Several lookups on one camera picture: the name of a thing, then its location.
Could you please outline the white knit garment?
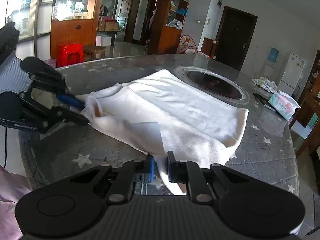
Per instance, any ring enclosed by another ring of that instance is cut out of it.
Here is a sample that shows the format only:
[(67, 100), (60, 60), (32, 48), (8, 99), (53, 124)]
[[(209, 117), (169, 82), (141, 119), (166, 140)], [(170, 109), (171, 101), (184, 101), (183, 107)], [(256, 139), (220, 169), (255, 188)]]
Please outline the white knit garment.
[(151, 154), (164, 185), (169, 151), (201, 168), (225, 165), (242, 140), (248, 109), (231, 106), (178, 79), (167, 70), (129, 83), (80, 95), (82, 114), (97, 131)]

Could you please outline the red plastic stool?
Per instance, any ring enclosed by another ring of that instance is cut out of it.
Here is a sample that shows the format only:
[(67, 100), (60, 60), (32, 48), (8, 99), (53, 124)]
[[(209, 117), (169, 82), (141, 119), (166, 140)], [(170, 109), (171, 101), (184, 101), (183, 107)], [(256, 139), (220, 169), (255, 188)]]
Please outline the red plastic stool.
[(83, 45), (80, 43), (58, 45), (57, 67), (65, 67), (84, 62)]

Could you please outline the small wooden stool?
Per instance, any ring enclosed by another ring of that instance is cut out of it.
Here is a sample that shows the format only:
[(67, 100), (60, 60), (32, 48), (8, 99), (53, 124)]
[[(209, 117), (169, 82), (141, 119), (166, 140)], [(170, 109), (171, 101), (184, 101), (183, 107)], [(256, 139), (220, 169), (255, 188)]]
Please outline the small wooden stool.
[(96, 45), (83, 46), (84, 53), (91, 55), (92, 60), (96, 60), (98, 54), (100, 58), (103, 59), (105, 57), (105, 49), (106, 47)]

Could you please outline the wooden glass display cabinet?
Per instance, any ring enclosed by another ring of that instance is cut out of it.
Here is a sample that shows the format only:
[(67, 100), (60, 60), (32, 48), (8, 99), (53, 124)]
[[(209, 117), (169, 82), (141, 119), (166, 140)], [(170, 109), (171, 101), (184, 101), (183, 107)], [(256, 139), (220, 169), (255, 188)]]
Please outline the wooden glass display cabinet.
[(102, 0), (53, 0), (50, 56), (57, 58), (58, 46), (80, 43), (95, 45)]

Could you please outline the round inset hotpot burner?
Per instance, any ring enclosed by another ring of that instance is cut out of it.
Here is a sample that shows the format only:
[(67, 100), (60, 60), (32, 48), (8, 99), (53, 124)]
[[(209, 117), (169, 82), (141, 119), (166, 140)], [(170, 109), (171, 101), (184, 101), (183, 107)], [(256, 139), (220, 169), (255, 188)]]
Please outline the round inset hotpot burner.
[(222, 101), (249, 104), (250, 96), (240, 85), (210, 70), (180, 66), (174, 73), (183, 82)]

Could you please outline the crumpled patterned cloth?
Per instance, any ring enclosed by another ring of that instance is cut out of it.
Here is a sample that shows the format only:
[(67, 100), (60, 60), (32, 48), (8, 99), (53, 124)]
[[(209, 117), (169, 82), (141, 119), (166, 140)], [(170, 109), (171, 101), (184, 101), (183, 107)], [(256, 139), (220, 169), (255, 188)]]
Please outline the crumpled patterned cloth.
[(258, 79), (252, 79), (252, 82), (257, 86), (260, 86), (262, 89), (266, 90), (269, 93), (277, 93), (279, 92), (278, 86), (274, 81), (270, 81), (265, 77), (260, 77)]

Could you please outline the tissue box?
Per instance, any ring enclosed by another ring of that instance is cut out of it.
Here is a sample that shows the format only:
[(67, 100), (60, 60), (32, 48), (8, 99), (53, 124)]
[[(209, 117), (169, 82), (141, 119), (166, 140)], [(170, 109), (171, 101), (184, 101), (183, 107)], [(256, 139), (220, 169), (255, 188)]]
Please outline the tissue box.
[(286, 120), (289, 121), (300, 105), (288, 94), (275, 92), (268, 100), (269, 104)]

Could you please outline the polka dot play tent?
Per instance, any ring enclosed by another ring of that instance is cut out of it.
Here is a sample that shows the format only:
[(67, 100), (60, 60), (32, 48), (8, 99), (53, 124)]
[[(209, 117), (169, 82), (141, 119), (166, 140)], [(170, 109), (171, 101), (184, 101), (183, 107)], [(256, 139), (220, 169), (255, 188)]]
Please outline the polka dot play tent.
[(210, 56), (204, 54), (201, 51), (198, 51), (195, 41), (189, 35), (181, 36), (176, 54), (200, 54), (207, 58), (210, 58)]

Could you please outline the water dispenser with blue bottle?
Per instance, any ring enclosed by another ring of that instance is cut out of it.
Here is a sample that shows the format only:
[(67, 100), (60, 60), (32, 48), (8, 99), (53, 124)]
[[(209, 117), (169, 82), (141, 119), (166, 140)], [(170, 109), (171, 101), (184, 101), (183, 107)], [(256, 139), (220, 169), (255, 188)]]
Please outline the water dispenser with blue bottle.
[(279, 50), (271, 48), (262, 68), (261, 75), (271, 81), (276, 79), (276, 74), (278, 73), (278, 56)]

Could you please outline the wooden shelf cabinet left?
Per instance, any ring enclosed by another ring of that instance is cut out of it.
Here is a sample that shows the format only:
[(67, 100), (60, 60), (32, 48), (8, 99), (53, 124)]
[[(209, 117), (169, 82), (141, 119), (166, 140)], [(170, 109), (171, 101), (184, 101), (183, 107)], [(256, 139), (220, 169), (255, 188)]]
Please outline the wooden shelf cabinet left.
[(174, 54), (177, 51), (190, 0), (157, 0), (147, 53)]

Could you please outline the dark wooden entrance door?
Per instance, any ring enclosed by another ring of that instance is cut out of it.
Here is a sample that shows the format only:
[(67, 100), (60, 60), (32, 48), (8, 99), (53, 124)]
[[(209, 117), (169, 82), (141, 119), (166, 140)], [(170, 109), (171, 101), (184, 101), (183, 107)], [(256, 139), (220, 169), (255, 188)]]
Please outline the dark wooden entrance door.
[(216, 35), (216, 61), (241, 70), (258, 17), (225, 6)]

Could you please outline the white refrigerator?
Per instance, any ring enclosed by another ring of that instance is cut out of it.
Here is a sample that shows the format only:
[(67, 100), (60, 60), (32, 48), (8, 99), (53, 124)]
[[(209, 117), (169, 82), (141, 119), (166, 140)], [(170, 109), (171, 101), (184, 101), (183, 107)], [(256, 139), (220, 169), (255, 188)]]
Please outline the white refrigerator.
[(304, 59), (294, 53), (289, 53), (279, 74), (279, 90), (291, 96), (298, 84), (304, 66)]

